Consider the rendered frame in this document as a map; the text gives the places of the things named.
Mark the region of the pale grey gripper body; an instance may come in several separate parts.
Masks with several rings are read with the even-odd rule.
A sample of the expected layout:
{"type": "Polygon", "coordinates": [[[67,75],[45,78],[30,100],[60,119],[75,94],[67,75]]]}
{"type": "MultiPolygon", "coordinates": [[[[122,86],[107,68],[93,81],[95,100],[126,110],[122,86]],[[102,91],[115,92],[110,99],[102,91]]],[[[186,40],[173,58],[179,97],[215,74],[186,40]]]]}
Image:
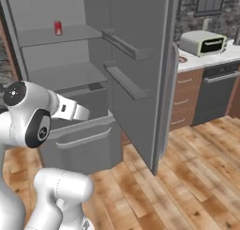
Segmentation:
{"type": "Polygon", "coordinates": [[[76,105],[75,112],[73,115],[74,120],[86,121],[90,116],[90,111],[80,104],[76,105]]]}

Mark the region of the grey fridge body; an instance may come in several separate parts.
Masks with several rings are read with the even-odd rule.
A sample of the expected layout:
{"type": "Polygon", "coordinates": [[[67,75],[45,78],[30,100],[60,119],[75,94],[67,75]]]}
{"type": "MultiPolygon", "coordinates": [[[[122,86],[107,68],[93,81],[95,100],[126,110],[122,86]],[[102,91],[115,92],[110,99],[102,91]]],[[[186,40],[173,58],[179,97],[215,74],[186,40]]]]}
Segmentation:
{"type": "Polygon", "coordinates": [[[101,30],[110,25],[110,0],[0,0],[22,79],[59,94],[58,90],[104,83],[94,62],[103,58],[101,30]],[[56,36],[53,23],[63,34],[56,36]]]}

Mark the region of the grey fridge door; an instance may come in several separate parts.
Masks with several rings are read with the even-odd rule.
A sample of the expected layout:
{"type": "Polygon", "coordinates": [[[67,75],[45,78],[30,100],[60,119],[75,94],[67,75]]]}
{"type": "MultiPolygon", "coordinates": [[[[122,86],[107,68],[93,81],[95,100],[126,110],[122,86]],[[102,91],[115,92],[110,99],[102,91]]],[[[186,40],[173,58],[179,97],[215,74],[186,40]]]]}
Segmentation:
{"type": "Polygon", "coordinates": [[[168,64],[172,55],[177,0],[110,0],[109,23],[116,34],[138,49],[152,49],[153,57],[135,61],[126,56],[113,57],[113,46],[102,38],[91,48],[105,47],[103,58],[95,53],[94,62],[108,79],[108,106],[130,142],[135,146],[152,173],[158,169],[160,126],[168,64]],[[133,100],[103,67],[115,61],[116,66],[148,97],[133,100]]]}

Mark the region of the grey freezer drawer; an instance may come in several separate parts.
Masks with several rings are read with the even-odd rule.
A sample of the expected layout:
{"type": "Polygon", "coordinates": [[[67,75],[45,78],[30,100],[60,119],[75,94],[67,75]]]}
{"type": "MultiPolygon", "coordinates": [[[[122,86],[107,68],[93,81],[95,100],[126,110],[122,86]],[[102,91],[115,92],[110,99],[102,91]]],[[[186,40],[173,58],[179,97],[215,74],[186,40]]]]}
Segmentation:
{"type": "Polygon", "coordinates": [[[86,175],[113,168],[122,160],[121,130],[108,110],[107,89],[103,83],[58,90],[58,93],[89,109],[90,116],[87,121],[52,120],[51,133],[39,149],[43,165],[86,175]],[[105,138],[67,149],[56,146],[56,141],[63,135],[101,125],[112,128],[105,138]]]}

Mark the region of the grey door shelf bin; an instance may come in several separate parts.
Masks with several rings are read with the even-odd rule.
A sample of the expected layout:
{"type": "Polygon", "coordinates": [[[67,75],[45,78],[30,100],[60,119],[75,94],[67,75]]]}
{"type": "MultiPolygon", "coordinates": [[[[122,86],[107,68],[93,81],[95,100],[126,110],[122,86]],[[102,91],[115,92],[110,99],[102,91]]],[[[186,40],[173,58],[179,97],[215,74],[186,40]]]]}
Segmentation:
{"type": "Polygon", "coordinates": [[[148,60],[153,57],[152,49],[138,49],[132,44],[120,38],[114,28],[101,30],[102,37],[112,45],[112,56],[118,59],[120,56],[129,57],[135,61],[148,60]]]}
{"type": "Polygon", "coordinates": [[[127,75],[116,66],[115,61],[103,63],[105,70],[118,82],[133,100],[143,100],[148,97],[147,91],[141,90],[127,75]]]}

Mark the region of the red drink can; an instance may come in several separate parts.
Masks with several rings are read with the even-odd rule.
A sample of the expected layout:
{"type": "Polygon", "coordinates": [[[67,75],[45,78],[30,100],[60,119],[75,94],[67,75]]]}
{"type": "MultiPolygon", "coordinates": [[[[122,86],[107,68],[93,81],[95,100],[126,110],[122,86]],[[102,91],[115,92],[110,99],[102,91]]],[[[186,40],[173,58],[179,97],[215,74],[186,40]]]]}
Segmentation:
{"type": "Polygon", "coordinates": [[[56,36],[61,36],[63,34],[63,28],[62,28],[62,24],[60,21],[55,21],[53,23],[54,26],[54,33],[56,36]]]}

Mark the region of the brown wooden drawer cabinet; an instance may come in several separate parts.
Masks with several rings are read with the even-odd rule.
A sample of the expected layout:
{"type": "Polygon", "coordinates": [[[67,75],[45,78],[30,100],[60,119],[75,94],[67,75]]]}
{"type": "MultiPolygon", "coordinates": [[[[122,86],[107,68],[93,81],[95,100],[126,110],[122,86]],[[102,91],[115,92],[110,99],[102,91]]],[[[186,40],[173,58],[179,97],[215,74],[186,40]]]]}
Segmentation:
{"type": "Polygon", "coordinates": [[[203,69],[177,74],[170,130],[176,130],[192,123],[202,76],[203,69]]]}

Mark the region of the dark grey dishwasher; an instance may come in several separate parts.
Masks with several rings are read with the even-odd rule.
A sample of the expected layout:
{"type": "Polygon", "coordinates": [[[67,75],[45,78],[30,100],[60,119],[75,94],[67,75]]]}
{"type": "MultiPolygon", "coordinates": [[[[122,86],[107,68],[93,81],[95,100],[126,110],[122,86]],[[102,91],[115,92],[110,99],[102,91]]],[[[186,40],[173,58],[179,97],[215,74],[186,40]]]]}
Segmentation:
{"type": "Polygon", "coordinates": [[[237,62],[206,68],[192,126],[225,116],[233,85],[240,72],[237,62]]]}

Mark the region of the white toaster oven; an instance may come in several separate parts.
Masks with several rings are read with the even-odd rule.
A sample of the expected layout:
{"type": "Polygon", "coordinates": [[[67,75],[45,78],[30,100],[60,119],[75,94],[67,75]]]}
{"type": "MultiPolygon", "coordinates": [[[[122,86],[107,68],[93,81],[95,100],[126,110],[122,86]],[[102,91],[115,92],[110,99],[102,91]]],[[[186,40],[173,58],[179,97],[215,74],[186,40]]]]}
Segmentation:
{"type": "Polygon", "coordinates": [[[179,48],[189,54],[203,57],[221,54],[227,47],[227,37],[204,30],[189,31],[180,38],[179,48]]]}

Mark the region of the brown wooden cupboard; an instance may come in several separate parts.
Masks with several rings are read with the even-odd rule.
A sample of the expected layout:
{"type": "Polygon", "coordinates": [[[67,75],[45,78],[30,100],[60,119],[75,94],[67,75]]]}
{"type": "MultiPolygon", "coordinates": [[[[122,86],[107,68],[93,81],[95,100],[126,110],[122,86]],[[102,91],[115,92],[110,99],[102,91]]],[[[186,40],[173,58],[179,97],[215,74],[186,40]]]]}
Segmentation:
{"type": "Polygon", "coordinates": [[[240,77],[234,83],[226,115],[240,119],[240,77]]]}

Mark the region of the dark framed window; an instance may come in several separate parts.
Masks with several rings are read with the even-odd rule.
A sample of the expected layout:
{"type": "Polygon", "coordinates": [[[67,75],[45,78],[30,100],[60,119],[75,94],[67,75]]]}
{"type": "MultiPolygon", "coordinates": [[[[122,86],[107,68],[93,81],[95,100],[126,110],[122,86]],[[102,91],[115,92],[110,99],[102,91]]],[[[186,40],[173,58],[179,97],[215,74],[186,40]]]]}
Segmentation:
{"type": "Polygon", "coordinates": [[[211,16],[221,13],[224,0],[198,0],[196,16],[211,16]]]}

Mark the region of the grey metal tap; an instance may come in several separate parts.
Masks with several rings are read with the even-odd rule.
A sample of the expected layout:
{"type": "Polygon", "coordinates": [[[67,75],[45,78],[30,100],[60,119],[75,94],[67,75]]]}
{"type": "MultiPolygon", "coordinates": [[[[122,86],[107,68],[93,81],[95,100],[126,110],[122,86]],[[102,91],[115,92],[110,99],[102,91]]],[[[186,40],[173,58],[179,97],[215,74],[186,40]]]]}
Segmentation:
{"type": "Polygon", "coordinates": [[[240,26],[237,28],[233,45],[240,45],[240,26]]]}

